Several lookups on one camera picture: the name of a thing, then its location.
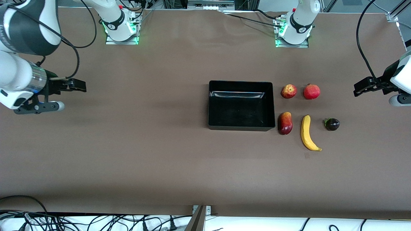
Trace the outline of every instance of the eggplant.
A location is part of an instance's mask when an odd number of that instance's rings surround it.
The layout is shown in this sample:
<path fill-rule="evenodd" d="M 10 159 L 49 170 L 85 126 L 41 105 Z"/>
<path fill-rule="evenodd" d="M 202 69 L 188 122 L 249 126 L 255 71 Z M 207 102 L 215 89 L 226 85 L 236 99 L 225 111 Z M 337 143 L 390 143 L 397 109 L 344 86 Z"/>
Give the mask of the eggplant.
<path fill-rule="evenodd" d="M 328 131 L 335 131 L 339 128 L 339 121 L 334 118 L 328 118 L 324 120 L 324 126 Z"/>

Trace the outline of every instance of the yellow banana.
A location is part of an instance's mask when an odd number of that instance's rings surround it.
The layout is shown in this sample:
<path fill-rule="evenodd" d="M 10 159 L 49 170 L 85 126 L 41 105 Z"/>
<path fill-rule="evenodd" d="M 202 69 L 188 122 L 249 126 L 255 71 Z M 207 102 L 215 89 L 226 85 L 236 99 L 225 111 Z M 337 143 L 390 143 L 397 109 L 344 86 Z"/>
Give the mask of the yellow banana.
<path fill-rule="evenodd" d="M 309 135 L 310 123 L 311 123 L 311 117 L 309 115 L 306 115 L 304 116 L 304 118 L 302 118 L 302 123 L 301 123 L 302 142 L 311 151 L 321 151 L 322 148 L 317 147 L 317 145 L 314 144 L 314 142 L 311 140 L 311 136 Z"/>

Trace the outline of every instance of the red apple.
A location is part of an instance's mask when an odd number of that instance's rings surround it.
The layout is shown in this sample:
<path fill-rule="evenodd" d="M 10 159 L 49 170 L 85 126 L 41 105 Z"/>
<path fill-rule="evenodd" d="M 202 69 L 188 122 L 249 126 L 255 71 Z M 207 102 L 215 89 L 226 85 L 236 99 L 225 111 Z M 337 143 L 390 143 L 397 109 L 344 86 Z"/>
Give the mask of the red apple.
<path fill-rule="evenodd" d="M 281 135 L 288 135 L 293 129 L 293 120 L 291 113 L 284 112 L 278 117 L 278 132 Z"/>
<path fill-rule="evenodd" d="M 320 96 L 320 93 L 320 88 L 315 84 L 308 84 L 308 86 L 304 88 L 304 98 L 306 99 L 316 99 Z"/>
<path fill-rule="evenodd" d="M 297 88 L 292 84 L 286 85 L 285 87 L 283 87 L 283 90 L 281 91 L 281 96 L 286 99 L 291 99 L 296 94 L 297 94 Z"/>

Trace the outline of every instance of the black tray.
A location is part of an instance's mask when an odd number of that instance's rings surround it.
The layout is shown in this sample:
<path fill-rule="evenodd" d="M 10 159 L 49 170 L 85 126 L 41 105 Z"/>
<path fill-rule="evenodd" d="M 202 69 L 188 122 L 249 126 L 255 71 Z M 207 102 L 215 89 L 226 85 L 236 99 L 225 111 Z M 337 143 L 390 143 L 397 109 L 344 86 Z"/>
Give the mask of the black tray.
<path fill-rule="evenodd" d="M 274 128 L 272 83 L 210 81 L 208 126 L 212 130 L 240 131 Z"/>

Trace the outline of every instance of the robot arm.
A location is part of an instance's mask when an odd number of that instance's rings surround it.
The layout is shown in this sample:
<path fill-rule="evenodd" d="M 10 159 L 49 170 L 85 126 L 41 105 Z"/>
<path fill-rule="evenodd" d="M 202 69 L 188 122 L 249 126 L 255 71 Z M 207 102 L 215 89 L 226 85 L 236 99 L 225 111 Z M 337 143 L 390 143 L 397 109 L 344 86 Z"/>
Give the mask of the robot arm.
<path fill-rule="evenodd" d="M 295 11 L 286 15 L 287 23 L 279 36 L 290 44 L 301 44 L 309 37 L 312 23 L 320 12 L 318 0 L 299 0 Z"/>
<path fill-rule="evenodd" d="M 364 78 L 354 84 L 354 96 L 370 91 L 382 90 L 383 94 L 398 92 L 389 99 L 393 106 L 411 106 L 411 51 L 387 67 L 376 82 L 372 77 Z"/>
<path fill-rule="evenodd" d="M 84 0 L 101 16 L 108 35 L 115 41 L 124 41 L 135 32 L 130 27 L 135 13 L 122 10 L 115 0 Z M 57 0 L 26 0 L 14 4 L 34 19 L 60 34 L 57 17 Z M 58 78 L 17 54 L 47 56 L 61 43 L 54 32 L 36 23 L 21 12 L 4 4 L 0 7 L 0 102 L 17 114 L 60 111 L 62 102 L 48 102 L 48 96 L 61 91 L 86 92 L 85 82 L 77 79 Z M 45 102 L 38 100 L 45 96 Z"/>
<path fill-rule="evenodd" d="M 290 44 L 301 44 L 309 37 L 312 23 L 320 11 L 318 0 L 299 0 L 295 11 L 286 15 L 286 26 L 279 33 Z M 411 106 L 411 51 L 387 67 L 377 79 L 367 77 L 354 85 L 354 96 L 365 92 L 382 90 L 383 93 L 398 92 L 389 99 L 393 106 Z"/>

